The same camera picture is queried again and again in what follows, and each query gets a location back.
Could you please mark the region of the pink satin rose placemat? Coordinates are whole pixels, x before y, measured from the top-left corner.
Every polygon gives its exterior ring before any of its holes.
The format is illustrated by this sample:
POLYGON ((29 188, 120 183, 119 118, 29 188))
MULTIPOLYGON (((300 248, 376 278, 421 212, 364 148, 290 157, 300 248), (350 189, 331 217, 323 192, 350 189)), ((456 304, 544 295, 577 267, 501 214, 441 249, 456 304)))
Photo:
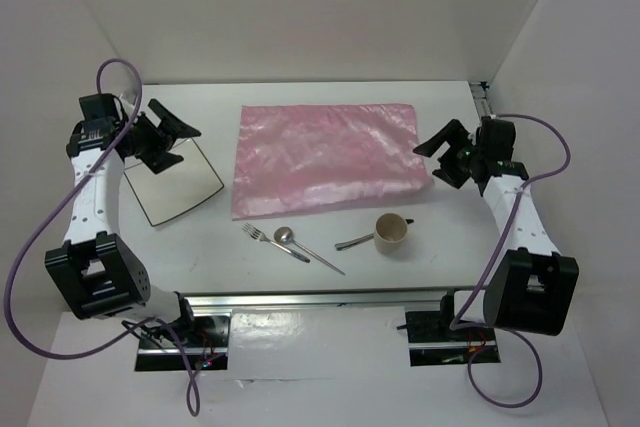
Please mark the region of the pink satin rose placemat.
POLYGON ((231 216, 235 220, 386 203, 433 183, 410 104, 245 106, 231 216))

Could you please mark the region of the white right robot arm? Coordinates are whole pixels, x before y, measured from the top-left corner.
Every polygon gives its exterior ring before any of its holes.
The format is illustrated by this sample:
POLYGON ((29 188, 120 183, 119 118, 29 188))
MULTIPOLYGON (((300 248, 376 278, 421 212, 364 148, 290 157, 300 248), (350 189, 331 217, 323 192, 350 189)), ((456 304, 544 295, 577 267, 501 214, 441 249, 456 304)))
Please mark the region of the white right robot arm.
POLYGON ((414 148, 435 157, 434 174, 459 189, 473 181, 490 208, 500 236, 471 294, 436 316, 436 326, 448 339, 460 338, 472 327, 468 312, 482 300, 478 327, 556 336, 564 328, 579 277, 575 258, 565 256, 550 239, 532 198, 534 183, 564 172, 571 162, 566 140, 560 142, 560 167, 532 176, 514 160, 515 114, 484 116, 475 132, 453 119, 433 137, 414 148))

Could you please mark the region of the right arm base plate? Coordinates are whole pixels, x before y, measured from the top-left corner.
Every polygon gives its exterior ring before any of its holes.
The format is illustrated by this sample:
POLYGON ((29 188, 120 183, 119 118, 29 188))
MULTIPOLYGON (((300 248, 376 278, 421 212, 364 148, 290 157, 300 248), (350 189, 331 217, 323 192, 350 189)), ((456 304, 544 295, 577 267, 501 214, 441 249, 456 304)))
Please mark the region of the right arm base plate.
POLYGON ((474 354, 475 363, 501 362, 492 329, 450 331, 436 311, 408 311, 397 330, 407 334, 412 367, 463 365, 474 354))

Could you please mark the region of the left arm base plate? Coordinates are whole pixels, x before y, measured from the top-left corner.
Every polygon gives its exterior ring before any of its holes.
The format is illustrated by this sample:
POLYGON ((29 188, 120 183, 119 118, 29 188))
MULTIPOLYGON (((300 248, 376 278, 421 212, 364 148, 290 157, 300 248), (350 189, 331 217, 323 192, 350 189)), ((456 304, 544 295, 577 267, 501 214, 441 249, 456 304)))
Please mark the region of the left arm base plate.
MULTIPOLYGON (((224 371, 228 368, 228 345, 231 315, 197 316, 194 329, 179 333, 191 368, 194 371, 224 371)), ((156 333, 156 328, 144 327, 135 334, 138 339, 136 372, 184 371, 181 353, 168 333, 156 333)))

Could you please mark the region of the square white plate black rim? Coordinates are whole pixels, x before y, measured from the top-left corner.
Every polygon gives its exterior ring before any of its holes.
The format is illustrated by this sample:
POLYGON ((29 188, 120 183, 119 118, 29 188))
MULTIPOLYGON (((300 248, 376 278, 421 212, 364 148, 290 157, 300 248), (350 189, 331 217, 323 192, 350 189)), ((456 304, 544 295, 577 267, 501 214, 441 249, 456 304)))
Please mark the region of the square white plate black rim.
POLYGON ((194 139, 178 141, 170 153, 183 161, 154 174, 142 161, 127 162, 124 175, 152 227, 181 217, 208 201, 224 183, 194 139))

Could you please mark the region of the silver spoon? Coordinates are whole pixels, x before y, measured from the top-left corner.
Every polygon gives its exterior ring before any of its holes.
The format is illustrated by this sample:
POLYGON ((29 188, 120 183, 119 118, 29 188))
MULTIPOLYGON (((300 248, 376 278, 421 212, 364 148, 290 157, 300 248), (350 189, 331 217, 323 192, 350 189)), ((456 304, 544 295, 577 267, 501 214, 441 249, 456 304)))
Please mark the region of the silver spoon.
POLYGON ((334 264, 332 264, 331 262, 327 261, 323 257, 319 256, 318 254, 316 254, 315 252, 313 252, 309 248, 307 248, 304 245, 302 245, 301 243, 299 243, 295 239, 294 232, 290 227, 287 227, 287 226, 279 227, 274 232, 274 237, 275 237, 275 240, 277 242, 279 242, 281 244, 286 244, 286 245, 289 245, 289 244, 294 245, 295 247, 298 247, 303 252, 309 254, 311 257, 313 257, 314 259, 318 260, 319 262, 321 262, 325 266, 329 267, 330 269, 332 269, 336 273, 338 273, 338 274, 340 274, 342 276, 346 275, 346 273, 344 271, 342 271, 341 269, 336 267, 334 264))

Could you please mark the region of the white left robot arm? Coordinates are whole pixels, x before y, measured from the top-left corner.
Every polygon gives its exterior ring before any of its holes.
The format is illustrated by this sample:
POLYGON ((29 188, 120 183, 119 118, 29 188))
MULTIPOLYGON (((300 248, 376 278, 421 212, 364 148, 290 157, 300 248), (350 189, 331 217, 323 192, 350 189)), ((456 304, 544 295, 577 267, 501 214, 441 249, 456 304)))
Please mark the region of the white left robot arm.
POLYGON ((200 136, 157 100, 151 111, 127 114, 112 94, 79 100, 83 118, 66 152, 74 170, 73 206, 60 247, 45 254, 45 268, 71 312, 79 319, 150 319, 151 334, 176 346, 196 337, 197 321, 186 298, 152 285, 142 261, 119 228, 119 189, 125 161, 133 157, 159 174, 182 162, 171 149, 179 139, 200 136))

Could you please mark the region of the beige ceramic cup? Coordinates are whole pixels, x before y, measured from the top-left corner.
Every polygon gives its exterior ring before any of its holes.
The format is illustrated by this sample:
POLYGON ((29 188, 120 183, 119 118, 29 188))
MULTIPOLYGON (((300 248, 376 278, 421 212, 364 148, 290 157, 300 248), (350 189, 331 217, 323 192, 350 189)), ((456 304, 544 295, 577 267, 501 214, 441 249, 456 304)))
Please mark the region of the beige ceramic cup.
POLYGON ((374 245, 384 255, 398 250, 408 233, 407 221, 398 214, 386 213, 380 216, 374 227, 374 245))

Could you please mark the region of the silver table knife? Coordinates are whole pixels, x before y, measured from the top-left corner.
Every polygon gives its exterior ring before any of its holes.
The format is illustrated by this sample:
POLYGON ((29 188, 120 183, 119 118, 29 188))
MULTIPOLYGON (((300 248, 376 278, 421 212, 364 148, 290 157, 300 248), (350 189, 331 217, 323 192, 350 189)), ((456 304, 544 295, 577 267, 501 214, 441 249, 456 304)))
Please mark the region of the silver table knife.
MULTIPOLYGON (((406 219, 406 218, 404 218, 404 219, 407 221, 408 227, 409 227, 410 224, 412 224, 414 222, 413 219, 406 219)), ((336 243, 334 245, 334 248, 335 248, 336 251, 344 251, 344 250, 356 247, 358 245, 364 244, 364 243, 369 242, 369 241, 373 241, 374 242, 374 231, 371 234, 367 234, 367 235, 358 237, 356 239, 352 239, 352 240, 349 240, 349 241, 336 243)))

